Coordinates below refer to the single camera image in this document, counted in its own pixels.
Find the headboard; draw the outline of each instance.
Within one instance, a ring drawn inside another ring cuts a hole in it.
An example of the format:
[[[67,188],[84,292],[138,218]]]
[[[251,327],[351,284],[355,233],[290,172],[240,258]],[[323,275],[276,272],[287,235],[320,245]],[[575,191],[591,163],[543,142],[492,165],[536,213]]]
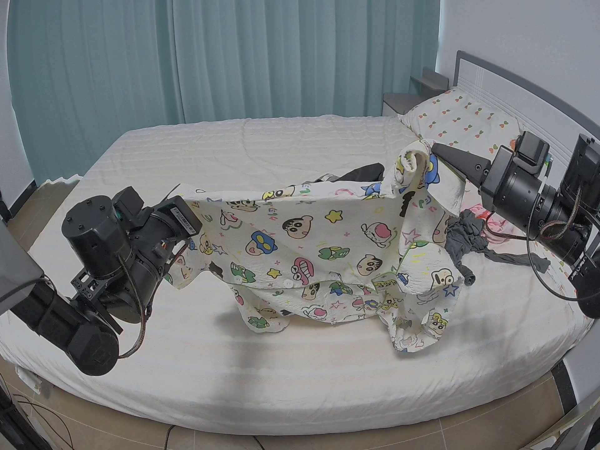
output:
[[[482,58],[458,51],[454,86],[479,101],[517,118],[521,131],[531,131],[550,144],[554,157],[548,183],[557,187],[580,133],[600,140],[600,126],[542,87]]]

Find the yellow star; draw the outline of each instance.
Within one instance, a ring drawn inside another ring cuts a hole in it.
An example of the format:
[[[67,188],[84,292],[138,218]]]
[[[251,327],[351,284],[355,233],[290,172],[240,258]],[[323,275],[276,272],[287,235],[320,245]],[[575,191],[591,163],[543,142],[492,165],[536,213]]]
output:
[[[277,278],[277,277],[279,277],[279,275],[281,275],[281,272],[276,268],[272,268],[266,274],[272,278]]]
[[[341,216],[341,210],[332,210],[325,216],[325,218],[332,223],[335,223],[340,220],[344,220],[343,217]]]

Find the pillow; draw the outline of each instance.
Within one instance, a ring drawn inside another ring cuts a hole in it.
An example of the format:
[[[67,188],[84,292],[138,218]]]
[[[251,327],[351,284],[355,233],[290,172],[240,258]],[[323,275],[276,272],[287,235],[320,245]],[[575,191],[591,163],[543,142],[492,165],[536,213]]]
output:
[[[420,138],[456,146],[490,160],[501,145],[514,149],[519,135],[517,119],[477,102],[457,87],[419,103],[400,120]]]

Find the nightstand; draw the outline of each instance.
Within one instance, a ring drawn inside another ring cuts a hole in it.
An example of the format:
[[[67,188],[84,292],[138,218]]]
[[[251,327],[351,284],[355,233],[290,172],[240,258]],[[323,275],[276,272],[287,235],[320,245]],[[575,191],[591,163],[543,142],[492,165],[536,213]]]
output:
[[[423,67],[421,77],[411,76],[410,81],[419,94],[383,94],[382,116],[404,115],[419,103],[448,90],[448,79],[427,67]]]

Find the curtain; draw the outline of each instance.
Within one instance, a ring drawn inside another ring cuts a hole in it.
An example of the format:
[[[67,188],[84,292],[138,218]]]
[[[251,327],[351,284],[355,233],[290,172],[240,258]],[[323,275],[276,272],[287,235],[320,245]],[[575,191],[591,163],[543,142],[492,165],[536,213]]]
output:
[[[380,115],[433,67],[439,0],[11,0],[8,66],[37,181],[125,131]]]

